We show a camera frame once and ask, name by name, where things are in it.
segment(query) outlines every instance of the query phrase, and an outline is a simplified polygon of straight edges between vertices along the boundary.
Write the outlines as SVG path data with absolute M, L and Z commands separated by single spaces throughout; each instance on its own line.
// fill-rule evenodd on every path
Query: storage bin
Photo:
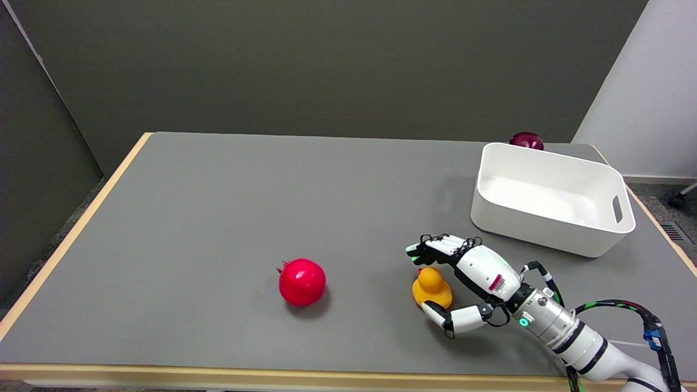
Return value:
M 587 257 L 636 225 L 617 170 L 504 143 L 484 146 L 470 216 L 484 231 Z

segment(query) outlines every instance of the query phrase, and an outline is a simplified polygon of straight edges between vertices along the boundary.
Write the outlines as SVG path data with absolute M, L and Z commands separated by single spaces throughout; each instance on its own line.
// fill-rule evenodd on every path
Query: red label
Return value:
M 499 273 L 496 276 L 496 279 L 494 279 L 493 282 L 491 283 L 491 286 L 489 286 L 489 291 L 490 292 L 497 292 L 498 290 L 500 290 L 501 286 L 503 286 L 503 283 L 501 282 L 501 280 L 503 280 L 503 277 Z

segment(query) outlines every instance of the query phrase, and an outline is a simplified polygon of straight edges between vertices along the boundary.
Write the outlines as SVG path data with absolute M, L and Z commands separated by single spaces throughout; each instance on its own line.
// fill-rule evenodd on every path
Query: robotic arm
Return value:
M 479 305 L 452 312 L 431 301 L 422 304 L 424 313 L 450 338 L 487 324 L 505 325 L 512 317 L 557 354 L 566 366 L 591 381 L 600 382 L 621 373 L 628 377 L 622 392 L 686 391 L 677 378 L 667 339 L 665 345 L 656 334 L 648 340 L 668 350 L 667 360 L 661 360 L 661 371 L 627 356 L 577 319 L 576 312 L 564 309 L 557 292 L 548 287 L 539 290 L 524 283 L 525 269 L 516 273 L 498 253 L 481 245 L 479 238 L 426 235 L 406 252 L 416 265 L 449 264 L 455 276 L 483 300 Z M 549 273 L 544 269 L 541 272 L 548 285 L 551 282 L 550 286 L 556 288 Z M 496 308 L 506 314 L 506 323 L 489 321 Z

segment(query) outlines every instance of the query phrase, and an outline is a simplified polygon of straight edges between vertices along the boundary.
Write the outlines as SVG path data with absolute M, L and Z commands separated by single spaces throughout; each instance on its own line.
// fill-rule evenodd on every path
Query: wooden table edge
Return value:
M 610 162 L 608 162 L 608 160 L 605 158 L 603 153 L 600 152 L 600 150 L 596 146 L 591 145 L 591 147 L 593 147 L 595 149 L 595 151 L 598 153 L 598 155 L 600 155 L 600 158 L 603 158 L 603 160 L 605 161 L 605 163 L 608 166 L 612 166 L 612 165 L 610 165 Z M 636 193 L 634 193 L 634 191 L 629 186 L 626 186 L 626 188 L 627 188 L 627 192 L 629 193 L 629 195 L 634 198 L 634 201 L 639 205 L 639 207 L 649 217 L 651 222 L 653 222 L 654 226 L 656 226 L 659 233 L 661 233 L 661 235 L 663 235 L 663 238 L 665 238 L 666 241 L 671 245 L 671 247 L 673 248 L 675 253 L 677 253 L 677 255 L 680 256 L 680 259 L 682 259 L 682 261 L 685 263 L 685 265 L 687 265 L 687 268 L 690 271 L 692 271 L 692 274 L 695 275 L 695 277 L 697 277 L 697 267 L 695 267 L 695 264 L 692 262 L 692 260 L 690 260 L 690 258 L 687 256 L 685 251 L 678 244 L 673 242 L 673 240 L 666 234 L 666 232 L 663 230 L 661 225 L 658 223 L 658 220 L 656 220 L 656 218 L 651 214 L 649 209 L 647 209 L 646 206 L 644 205 L 644 203 L 642 203 L 642 201 L 636 196 Z
M 428 375 L 309 370 L 253 370 L 132 365 L 0 364 L 0 376 L 54 386 L 168 386 L 172 388 L 249 391 L 427 390 L 427 391 L 568 391 L 564 377 Z M 619 391 L 624 379 L 602 383 L 583 380 L 589 391 Z M 683 382 L 697 392 L 697 383 Z
M 101 206 L 116 182 L 121 178 L 135 156 L 140 152 L 152 133 L 144 133 L 133 146 L 102 190 L 90 203 L 75 226 L 48 259 L 44 267 L 7 315 L 0 321 L 0 342 L 12 325 L 22 314 L 34 295 L 41 288 L 56 265 L 68 251 L 85 225 Z M 595 146 L 592 146 L 607 165 L 610 163 Z M 634 198 L 659 232 L 670 243 L 678 256 L 685 262 L 695 276 L 697 269 L 685 252 L 676 245 L 660 227 L 646 206 L 629 187 L 627 191 Z M 34 364 L 0 363 L 0 379 L 18 379 L 38 384 L 52 385 L 90 385 L 90 386 L 171 386 L 178 388 L 220 386 L 228 389 L 273 390 L 309 389 L 420 389 L 420 390 L 467 390 L 467 391 L 566 391 L 564 377 L 537 376 L 491 376 L 491 375 L 428 375 L 371 372 L 328 372 L 300 370 L 252 370 L 222 368 L 187 368 L 168 366 L 131 365 L 80 365 L 80 364 Z M 610 379 L 602 383 L 584 380 L 591 391 L 618 391 L 624 384 L 622 379 Z M 697 392 L 697 382 L 684 382 L 690 391 Z

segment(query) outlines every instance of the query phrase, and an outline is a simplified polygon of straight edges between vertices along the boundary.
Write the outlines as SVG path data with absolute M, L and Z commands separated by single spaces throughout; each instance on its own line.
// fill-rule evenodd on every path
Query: yellow rubber duck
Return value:
M 441 272 L 430 266 L 419 270 L 419 276 L 411 285 L 411 294 L 419 306 L 424 301 L 433 301 L 447 309 L 452 303 L 450 286 L 443 280 Z

